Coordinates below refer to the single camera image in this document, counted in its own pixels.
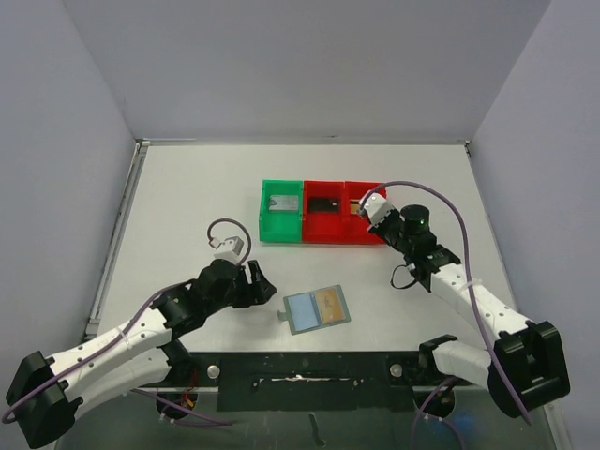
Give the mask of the green card holder wallet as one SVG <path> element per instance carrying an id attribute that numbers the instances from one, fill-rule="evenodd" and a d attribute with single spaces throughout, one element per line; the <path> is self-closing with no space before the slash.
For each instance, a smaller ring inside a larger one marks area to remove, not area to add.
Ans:
<path id="1" fill-rule="evenodd" d="M 341 322 L 323 323 L 315 303 L 314 293 L 318 290 L 336 287 L 346 312 Z M 340 285 L 333 285 L 310 292 L 300 292 L 283 297 L 283 309 L 277 312 L 277 318 L 287 323 L 293 336 L 313 332 L 319 329 L 349 323 L 352 320 L 348 305 Z"/>

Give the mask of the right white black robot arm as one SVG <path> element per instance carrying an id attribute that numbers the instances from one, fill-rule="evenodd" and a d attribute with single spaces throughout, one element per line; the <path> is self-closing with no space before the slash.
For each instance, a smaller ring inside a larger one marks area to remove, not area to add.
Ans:
<path id="1" fill-rule="evenodd" d="M 445 335 L 420 345 L 420 377 L 439 383 L 454 376 L 486 389 L 496 406 L 516 418 L 571 391 L 558 329 L 534 322 L 467 274 L 466 260 L 439 244 L 429 228 L 429 211 L 419 204 L 402 209 L 379 194 L 367 196 L 362 212 L 368 231 L 402 254 L 414 281 L 480 332 L 478 349 Z"/>

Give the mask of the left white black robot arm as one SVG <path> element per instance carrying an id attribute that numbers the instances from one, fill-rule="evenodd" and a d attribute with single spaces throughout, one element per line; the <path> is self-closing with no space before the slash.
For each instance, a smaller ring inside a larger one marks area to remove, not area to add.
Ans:
<path id="1" fill-rule="evenodd" d="M 216 259 L 187 281 L 153 294 L 128 321 L 72 349 L 21 361 L 1 421 L 19 425 L 32 449 L 44 447 L 102 403 L 152 383 L 178 385 L 191 371 L 180 338 L 224 308 L 267 303 L 277 292 L 258 262 Z"/>

